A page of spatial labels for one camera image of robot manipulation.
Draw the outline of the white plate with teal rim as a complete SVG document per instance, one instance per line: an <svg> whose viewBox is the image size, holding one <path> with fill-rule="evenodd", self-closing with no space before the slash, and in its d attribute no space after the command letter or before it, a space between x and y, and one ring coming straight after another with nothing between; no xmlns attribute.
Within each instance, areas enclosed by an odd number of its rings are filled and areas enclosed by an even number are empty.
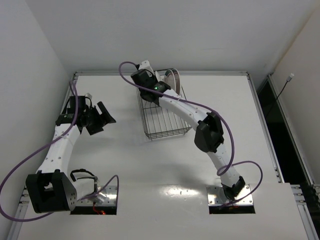
<svg viewBox="0 0 320 240"><path fill-rule="evenodd" d="M159 74L158 71L155 71L155 77L156 77L158 82L162 80L161 75Z"/></svg>

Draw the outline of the green red rimmed plate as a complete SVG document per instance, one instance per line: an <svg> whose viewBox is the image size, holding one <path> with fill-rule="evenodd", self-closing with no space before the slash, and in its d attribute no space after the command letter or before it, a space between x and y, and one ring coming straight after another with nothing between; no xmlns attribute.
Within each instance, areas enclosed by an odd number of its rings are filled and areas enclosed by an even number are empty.
<svg viewBox="0 0 320 240"><path fill-rule="evenodd" d="M170 88L174 91L176 91L176 79L175 79L175 76L174 76L174 73L171 69L168 69L165 74L164 74L164 77L163 77L163 81L170 86Z"/></svg>
<svg viewBox="0 0 320 240"><path fill-rule="evenodd" d="M175 92L180 95L181 92L181 82L180 82L180 74L176 68L172 70L174 79L175 79Z"/></svg>

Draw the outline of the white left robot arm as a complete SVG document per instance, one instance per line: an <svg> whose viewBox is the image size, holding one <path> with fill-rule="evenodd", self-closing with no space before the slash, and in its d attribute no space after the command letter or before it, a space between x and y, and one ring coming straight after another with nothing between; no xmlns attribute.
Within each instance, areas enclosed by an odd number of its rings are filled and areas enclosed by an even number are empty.
<svg viewBox="0 0 320 240"><path fill-rule="evenodd" d="M73 211L85 199L102 203L98 177L85 169L68 171L73 148L82 130L90 135L102 132L115 123L104 104L87 104L86 96L71 96L55 122L55 139L45 160L25 184L36 213Z"/></svg>

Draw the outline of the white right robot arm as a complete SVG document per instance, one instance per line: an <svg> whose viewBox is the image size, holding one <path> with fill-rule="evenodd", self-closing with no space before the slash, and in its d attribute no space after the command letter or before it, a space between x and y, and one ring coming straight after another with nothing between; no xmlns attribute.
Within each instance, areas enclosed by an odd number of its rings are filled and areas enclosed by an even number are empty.
<svg viewBox="0 0 320 240"><path fill-rule="evenodd" d="M146 69L137 70L130 77L142 99L173 112L192 127L194 144L207 153L220 176L225 196L234 201L246 183L232 166L235 142L226 121L216 111L203 111L199 107L204 105L183 99L173 82L157 79Z"/></svg>

